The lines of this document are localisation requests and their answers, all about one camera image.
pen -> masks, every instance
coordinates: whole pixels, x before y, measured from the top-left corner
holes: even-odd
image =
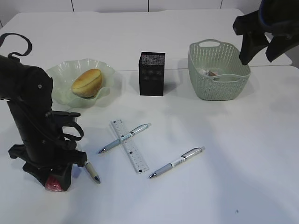
[[[144,131],[145,129],[149,128],[149,126],[151,126],[151,123],[148,124],[144,124],[144,125],[140,125],[137,128],[133,129],[132,131],[130,131],[128,134],[126,135],[122,135],[119,139],[111,142],[110,144],[106,145],[105,147],[103,147],[100,151],[100,153],[104,153],[107,152],[108,150],[114,148],[115,146],[121,144],[123,141],[133,137],[134,135]]]
[[[79,144],[77,144],[77,149],[78,149],[79,151],[82,151],[81,148],[80,148],[80,146],[79,146]],[[85,164],[84,164],[84,167],[85,167],[86,170],[88,171],[90,177],[91,177],[92,179],[94,179],[98,184],[100,184],[100,183],[101,183],[101,181],[100,181],[100,177],[99,177],[97,171],[95,171],[95,169],[93,168],[93,165],[90,163],[90,161],[87,160],[87,161],[85,162]]]
[[[183,162],[185,162],[186,160],[192,158],[193,156],[203,152],[205,150],[205,147],[201,147],[201,148],[194,148],[191,149],[189,152],[186,152],[185,154],[181,155],[181,157],[179,157],[177,160],[168,163],[167,165],[163,166],[162,168],[158,169],[157,171],[155,171],[154,173],[152,173],[149,178],[153,178],[156,176],[159,176],[163,173],[165,173],[166,171],[176,167],[178,164],[181,164]]]

table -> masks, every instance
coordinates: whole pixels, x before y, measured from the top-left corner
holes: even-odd
[[[92,58],[108,63],[115,70],[138,70],[142,51],[166,52],[166,69],[187,69],[189,45],[216,39],[241,49],[233,23],[243,15],[238,9],[166,10],[140,13],[20,13],[0,34],[16,32],[33,43],[32,53],[22,63],[49,69],[65,60]],[[19,37],[9,37],[1,55],[26,50]],[[273,63],[265,49],[249,65],[290,65],[282,55]]]
[[[68,192],[51,193],[22,171],[7,150],[21,143],[4,102],[0,126],[0,217],[6,224],[164,224],[299,222],[299,71],[252,67],[231,101],[197,98],[187,70],[167,70],[163,97],[139,96],[138,72],[115,74],[101,107],[74,109],[85,132],[80,144],[102,183],[74,166]],[[151,122],[134,137],[150,170],[136,174],[109,121],[128,128]],[[197,146],[204,153],[154,179],[152,171]]]

basket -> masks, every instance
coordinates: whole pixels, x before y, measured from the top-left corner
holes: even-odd
[[[205,42],[218,46],[205,47]],[[189,47],[188,69],[196,95],[204,100],[232,100],[246,85],[250,68],[242,65],[240,51],[232,44],[218,40],[203,40]],[[200,70],[210,70],[216,76],[207,76]]]

black pen holder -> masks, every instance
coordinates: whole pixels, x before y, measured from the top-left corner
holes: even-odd
[[[139,91],[143,96],[163,96],[165,53],[142,52],[139,59]]]

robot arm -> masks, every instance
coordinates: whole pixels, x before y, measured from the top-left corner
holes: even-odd
[[[71,183],[72,165],[82,167],[87,161],[86,153],[76,150],[75,141],[83,137],[83,130],[75,122],[80,114],[52,111],[52,78],[43,69],[22,65],[13,56],[25,56],[31,52],[32,45],[26,37],[3,34],[0,47],[9,35],[21,36],[28,43],[24,54],[13,52],[8,57],[0,56],[0,99],[7,100],[23,141],[23,145],[14,145],[9,155],[23,159],[26,162],[23,170],[43,186],[51,177],[59,182],[63,190],[67,190]],[[76,128],[80,137],[63,133],[63,126]]]
[[[240,60],[248,64],[263,48],[270,62],[299,45],[299,1],[262,0],[259,10],[238,16],[233,24],[237,35],[243,35]],[[269,43],[264,33],[272,33]]]

